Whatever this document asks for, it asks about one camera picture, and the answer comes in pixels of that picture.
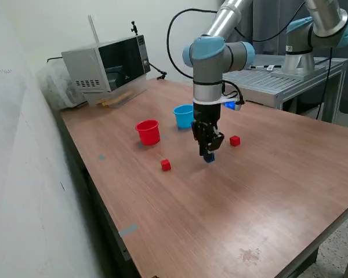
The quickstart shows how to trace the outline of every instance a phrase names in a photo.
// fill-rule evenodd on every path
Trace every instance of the black cable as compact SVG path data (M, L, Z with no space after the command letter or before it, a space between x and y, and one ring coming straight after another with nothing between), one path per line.
M321 112L322 103L323 103L324 100L325 100L325 95L326 95L326 90L327 90L327 84L328 84L329 78L330 78L331 60L332 60L332 48L330 48L329 69L328 69L328 71L327 71L327 76L326 76L326 82L325 82L324 92L323 92L323 94L322 94L321 103L320 103L320 108L318 109L318 113L317 113L317 116L316 116L316 120L318 120L318 117L319 117L320 112Z
M229 84L229 85L232 85L236 89L235 91L237 92L237 94L240 97L240 100L236 102L237 105L245 104L244 96L242 95L240 88L235 83L228 81L228 80L223 80L222 82L223 82L223 87L225 87L225 84ZM234 93L235 91L232 91L229 94L224 94L224 93L222 93L222 94L227 97L227 96L231 95L232 93Z
M155 66L152 65L151 63L150 63L150 66L153 67L155 70L157 70L160 74L162 74L161 76L159 76L159 77L157 78L157 80L159 80L159 79L165 79L166 75L168 74L167 72L161 71L159 68L155 67Z
M53 58L48 58L46 63L48 63L50 60L56 60L56 59L63 59L63 57L53 57Z
M172 55L171 55L171 53L170 53L170 47L169 47L170 31L171 31L171 29L172 29L174 20L176 20L176 18L177 18L178 16L180 16L182 13L186 13L186 12L216 13L216 11L214 11L214 10L193 9L193 8L191 8L191 9L185 9L185 10L182 10L181 12L177 13L177 14L172 18L172 20L171 20L170 23L169 23L168 32L166 33L166 50L168 51L169 60L170 60L170 62L172 63L173 67L177 70L177 72L179 72L180 74L182 74L183 76L185 76L185 77L187 77L187 78L193 79L192 76L190 76L190 75L188 75L188 74L185 74L183 71L181 71L181 70L176 66L176 64L175 64L174 61L173 61Z
M305 2L303 2L302 4L300 4L299 8L296 10L296 12L294 13L293 17L290 19L290 21L285 25L284 28L282 28L281 30L279 30L279 32L273 36L271 36L270 38L267 39L252 39L252 38L247 38L243 33L241 33L237 28L235 28L236 32L238 32L238 34L240 36L242 36L244 39L247 39L248 41L253 41L253 42L266 42L266 41L270 41L271 39L274 39L275 37L279 36L282 32L284 32L288 26L290 25L290 23L292 23L292 21L294 20L294 18L296 17L296 15L299 13L300 9L304 6Z

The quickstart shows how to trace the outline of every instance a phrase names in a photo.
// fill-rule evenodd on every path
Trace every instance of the plastic bag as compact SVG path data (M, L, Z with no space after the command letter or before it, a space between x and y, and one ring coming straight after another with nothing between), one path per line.
M75 91L63 59L50 60L37 74L37 80L42 94L55 110L75 107L86 101Z

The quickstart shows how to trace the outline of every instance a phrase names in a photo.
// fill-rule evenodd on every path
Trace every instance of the aluminum table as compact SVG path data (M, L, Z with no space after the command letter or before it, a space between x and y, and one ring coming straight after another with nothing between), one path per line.
M285 56L256 55L254 65L282 65L284 58ZM314 60L316 64L326 66L326 71L307 81L273 77L271 71L267 69L246 69L229 72L224 74L224 79L236 83L242 89L244 99L268 107L282 109L284 102L326 81L329 61L326 58L315 58ZM322 113L322 120L325 122L335 123L336 121L347 65L348 59L346 58L332 59Z

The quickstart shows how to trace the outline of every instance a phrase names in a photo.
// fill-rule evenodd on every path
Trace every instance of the wooden table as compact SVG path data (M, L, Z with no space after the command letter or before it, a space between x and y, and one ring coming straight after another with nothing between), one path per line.
M227 140L207 164L172 113L191 99L190 87L148 81L121 108L62 116L142 277L288 277L348 217L348 129L252 103L222 108ZM160 122L154 147L139 144L145 119Z

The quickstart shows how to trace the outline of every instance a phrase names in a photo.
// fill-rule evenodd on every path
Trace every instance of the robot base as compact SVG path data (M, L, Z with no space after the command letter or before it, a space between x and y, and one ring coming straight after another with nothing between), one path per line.
M284 77L284 78L290 78L294 80L300 80L300 81L307 81L317 75L323 74L326 71L325 66L317 65L314 67L314 70L312 72L305 72L305 73L287 73L283 72L281 69L278 69L271 73L271 76L273 77Z

